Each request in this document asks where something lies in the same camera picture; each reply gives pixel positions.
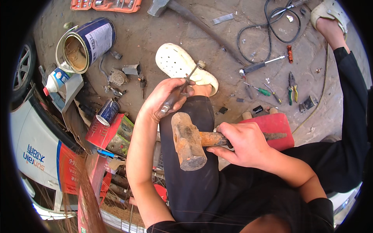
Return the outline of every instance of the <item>tire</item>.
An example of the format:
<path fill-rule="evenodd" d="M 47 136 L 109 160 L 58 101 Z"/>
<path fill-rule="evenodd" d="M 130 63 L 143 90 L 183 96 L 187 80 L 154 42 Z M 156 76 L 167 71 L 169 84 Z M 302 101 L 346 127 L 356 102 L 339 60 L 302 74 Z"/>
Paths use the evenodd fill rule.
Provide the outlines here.
<path fill-rule="evenodd" d="M 28 37 L 23 44 L 22 51 L 19 55 L 19 61 L 16 68 L 16 73 L 13 78 L 13 92 L 10 97 L 12 102 L 20 99 L 27 91 L 32 76 L 34 74 L 36 64 L 36 47 L 32 37 Z"/>

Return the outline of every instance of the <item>pliers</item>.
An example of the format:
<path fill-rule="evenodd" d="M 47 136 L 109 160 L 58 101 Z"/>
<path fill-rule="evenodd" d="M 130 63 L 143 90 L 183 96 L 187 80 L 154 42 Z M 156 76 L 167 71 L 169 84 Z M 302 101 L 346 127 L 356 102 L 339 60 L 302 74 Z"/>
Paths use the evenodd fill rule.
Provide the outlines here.
<path fill-rule="evenodd" d="M 298 91 L 297 91 L 297 84 L 295 82 L 295 78 L 293 73 L 290 71 L 289 73 L 289 105 L 293 105 L 293 91 L 294 91 L 294 100 L 298 102 Z"/>

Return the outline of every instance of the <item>hammer head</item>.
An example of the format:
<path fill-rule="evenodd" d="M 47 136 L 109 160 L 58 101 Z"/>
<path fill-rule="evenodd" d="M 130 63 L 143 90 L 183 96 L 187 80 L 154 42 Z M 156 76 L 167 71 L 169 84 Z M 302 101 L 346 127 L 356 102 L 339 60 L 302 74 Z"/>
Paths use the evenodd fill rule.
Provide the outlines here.
<path fill-rule="evenodd" d="M 207 157 L 202 149 L 200 132 L 192 123 L 190 116 L 181 112 L 174 114 L 171 126 L 180 168 L 184 171 L 202 168 L 207 162 Z"/>
<path fill-rule="evenodd" d="M 148 14 L 155 17 L 159 17 L 167 8 L 167 4 L 170 0 L 153 0 L 153 4 L 148 10 Z"/>

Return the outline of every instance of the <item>white shoe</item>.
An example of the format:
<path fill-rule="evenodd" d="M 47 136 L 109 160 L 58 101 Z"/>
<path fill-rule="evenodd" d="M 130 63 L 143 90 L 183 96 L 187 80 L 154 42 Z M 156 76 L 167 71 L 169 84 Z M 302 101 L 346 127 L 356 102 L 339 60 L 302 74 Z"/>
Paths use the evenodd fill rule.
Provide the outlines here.
<path fill-rule="evenodd" d="M 170 78 L 184 78 L 196 66 L 189 54 L 182 47 L 173 43 L 166 43 L 159 47 L 156 63 Z M 211 84 L 210 96 L 216 94 L 219 87 L 217 79 L 206 70 L 196 69 L 190 79 L 198 86 Z"/>
<path fill-rule="evenodd" d="M 320 17 L 327 19 L 337 19 L 338 25 L 342 29 L 343 34 L 347 34 L 347 23 L 350 20 L 346 15 L 346 12 L 342 9 L 340 4 L 336 0 L 325 0 L 312 10 L 311 23 L 316 30 L 316 21 Z"/>

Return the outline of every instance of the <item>blue paint can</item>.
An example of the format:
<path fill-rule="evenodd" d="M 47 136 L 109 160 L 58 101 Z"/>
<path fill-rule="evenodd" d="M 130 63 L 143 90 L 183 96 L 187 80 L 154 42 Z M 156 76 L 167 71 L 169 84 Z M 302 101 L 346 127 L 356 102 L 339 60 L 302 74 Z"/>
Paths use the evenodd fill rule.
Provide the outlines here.
<path fill-rule="evenodd" d="M 110 126 L 113 122 L 115 116 L 118 114 L 120 106 L 117 102 L 113 99 L 107 99 L 105 104 L 99 110 L 96 115 L 96 118 L 99 122 L 101 122 L 105 126 Z"/>
<path fill-rule="evenodd" d="M 84 73 L 114 44 L 115 28 L 111 20 L 100 17 L 67 32 L 63 38 L 63 58 L 75 73 Z"/>

